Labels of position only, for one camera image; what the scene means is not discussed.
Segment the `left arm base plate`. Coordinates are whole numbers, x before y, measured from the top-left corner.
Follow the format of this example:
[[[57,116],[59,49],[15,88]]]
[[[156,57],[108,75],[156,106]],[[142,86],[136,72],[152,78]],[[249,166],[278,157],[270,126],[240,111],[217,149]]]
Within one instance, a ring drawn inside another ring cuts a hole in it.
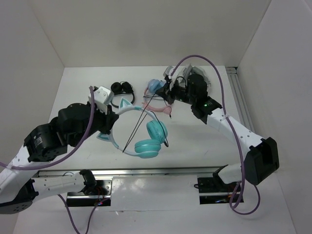
[[[111,193],[113,178],[98,177],[97,186],[92,192],[85,195],[83,192],[70,192],[66,196],[66,203],[69,207],[99,207],[111,206]]]

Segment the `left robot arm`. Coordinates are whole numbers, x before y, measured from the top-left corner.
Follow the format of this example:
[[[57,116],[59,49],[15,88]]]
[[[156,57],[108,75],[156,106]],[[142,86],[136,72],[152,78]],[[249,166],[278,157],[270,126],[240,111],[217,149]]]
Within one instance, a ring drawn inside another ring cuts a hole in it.
[[[49,123],[36,127],[24,140],[9,168],[0,174],[0,213],[16,214],[34,202],[67,192],[92,194],[97,181],[91,170],[54,178],[35,178],[42,167],[77,149],[81,141],[97,131],[108,134],[119,116],[108,107],[102,113],[90,103],[74,103],[61,109]]]

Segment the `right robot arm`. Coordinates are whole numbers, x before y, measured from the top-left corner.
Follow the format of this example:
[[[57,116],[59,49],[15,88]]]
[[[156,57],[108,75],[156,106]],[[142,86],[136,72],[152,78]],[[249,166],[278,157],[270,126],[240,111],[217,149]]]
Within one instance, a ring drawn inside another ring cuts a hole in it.
[[[213,178],[216,190],[224,191],[230,183],[240,179],[259,185],[279,168],[276,141],[253,133],[226,113],[224,107],[208,95],[207,89],[208,84],[203,76],[190,75],[185,86],[181,86],[179,81],[166,79],[163,87],[156,89],[156,94],[169,104],[176,100],[190,104],[196,118],[239,145],[243,164],[228,165],[220,169]]]

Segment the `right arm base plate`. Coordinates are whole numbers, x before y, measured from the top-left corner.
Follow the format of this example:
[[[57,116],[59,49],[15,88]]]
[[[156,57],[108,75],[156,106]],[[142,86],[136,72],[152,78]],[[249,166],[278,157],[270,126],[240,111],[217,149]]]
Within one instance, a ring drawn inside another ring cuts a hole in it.
[[[198,177],[194,187],[199,192],[200,205],[230,203],[236,182],[224,184],[212,177]]]

